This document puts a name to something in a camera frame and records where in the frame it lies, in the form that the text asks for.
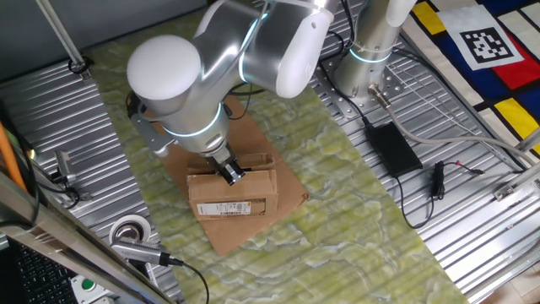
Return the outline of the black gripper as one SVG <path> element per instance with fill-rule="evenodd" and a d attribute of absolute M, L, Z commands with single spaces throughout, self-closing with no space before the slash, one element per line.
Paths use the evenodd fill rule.
<path fill-rule="evenodd" d="M 236 163 L 236 156 L 229 145 L 216 149 L 206 155 L 205 159 L 229 186 L 232 185 L 232 182 L 238 182 L 245 175 L 243 169 Z"/>

